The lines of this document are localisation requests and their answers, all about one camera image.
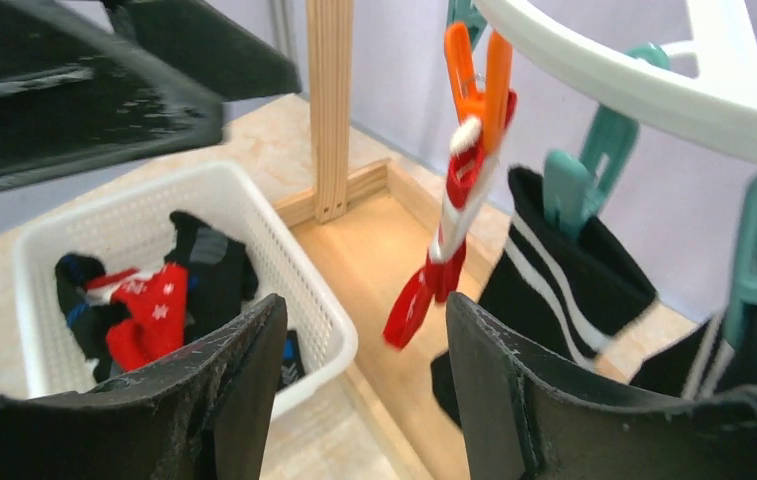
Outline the black sock white stripes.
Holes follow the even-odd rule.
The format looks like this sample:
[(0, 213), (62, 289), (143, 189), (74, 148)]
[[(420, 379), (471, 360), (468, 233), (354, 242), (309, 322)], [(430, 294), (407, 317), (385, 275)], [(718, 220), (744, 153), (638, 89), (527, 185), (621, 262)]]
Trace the black sock white stripes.
[(723, 324), (724, 319), (714, 314), (688, 336), (645, 360), (630, 384), (691, 400), (757, 385), (757, 306), (747, 308), (746, 333), (738, 348), (725, 340)]

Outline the black sock blue squares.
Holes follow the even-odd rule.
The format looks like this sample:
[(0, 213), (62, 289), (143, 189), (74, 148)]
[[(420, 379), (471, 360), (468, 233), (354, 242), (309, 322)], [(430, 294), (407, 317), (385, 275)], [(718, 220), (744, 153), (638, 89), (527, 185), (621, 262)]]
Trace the black sock blue squares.
[(95, 304), (87, 299), (85, 285), (105, 274), (99, 259), (76, 253), (64, 255), (55, 265), (59, 308), (96, 383), (107, 380), (113, 369), (106, 335), (129, 316), (123, 304)]

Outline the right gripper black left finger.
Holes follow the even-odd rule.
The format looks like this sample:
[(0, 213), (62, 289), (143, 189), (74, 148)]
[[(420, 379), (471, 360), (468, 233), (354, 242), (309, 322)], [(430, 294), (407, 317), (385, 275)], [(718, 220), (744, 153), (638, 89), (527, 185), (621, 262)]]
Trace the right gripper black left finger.
[(84, 393), (0, 395), (0, 479), (256, 479), (287, 332), (271, 294)]

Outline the red Santa snowflake sock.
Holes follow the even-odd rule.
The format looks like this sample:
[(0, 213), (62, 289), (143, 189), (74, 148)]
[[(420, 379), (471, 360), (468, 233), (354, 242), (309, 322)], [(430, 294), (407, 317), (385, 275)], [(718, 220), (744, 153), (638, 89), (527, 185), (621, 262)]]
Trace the red Santa snowflake sock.
[(484, 127), (477, 116), (463, 120), (449, 142), (449, 165), (436, 233), (425, 263), (400, 291), (382, 337), (405, 348), (421, 328), (430, 306), (443, 304), (458, 287), (466, 259), (466, 237), (480, 211), (497, 164), (483, 146)]

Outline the round white clip hanger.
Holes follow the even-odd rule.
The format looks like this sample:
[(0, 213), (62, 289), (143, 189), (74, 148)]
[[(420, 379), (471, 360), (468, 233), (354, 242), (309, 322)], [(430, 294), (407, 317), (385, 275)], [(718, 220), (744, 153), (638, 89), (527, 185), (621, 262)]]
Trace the round white clip hanger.
[[(663, 47), (690, 56), (689, 78), (605, 47), (528, 1), (458, 1), (462, 26), (490, 25), (509, 49), (601, 104), (681, 139), (757, 164), (757, 40), (742, 1), (690, 1), (690, 39)], [(742, 342), (757, 307), (757, 177), (739, 221), (725, 336)]]

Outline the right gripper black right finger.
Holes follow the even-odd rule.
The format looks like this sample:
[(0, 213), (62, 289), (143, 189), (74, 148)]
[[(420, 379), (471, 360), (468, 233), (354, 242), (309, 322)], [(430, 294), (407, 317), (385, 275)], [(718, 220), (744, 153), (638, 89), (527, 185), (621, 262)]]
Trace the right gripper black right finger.
[(447, 331), (474, 479), (757, 479), (757, 386), (688, 401), (585, 370), (467, 296)]

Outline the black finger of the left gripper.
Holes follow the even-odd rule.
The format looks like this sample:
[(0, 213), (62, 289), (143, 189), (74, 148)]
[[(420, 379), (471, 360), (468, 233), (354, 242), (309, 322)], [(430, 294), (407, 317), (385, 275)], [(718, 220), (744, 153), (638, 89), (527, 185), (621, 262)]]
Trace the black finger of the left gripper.
[(104, 1), (114, 32), (227, 101), (302, 91), (296, 64), (205, 1)]
[(0, 191), (216, 144), (221, 99), (54, 1), (0, 1)]

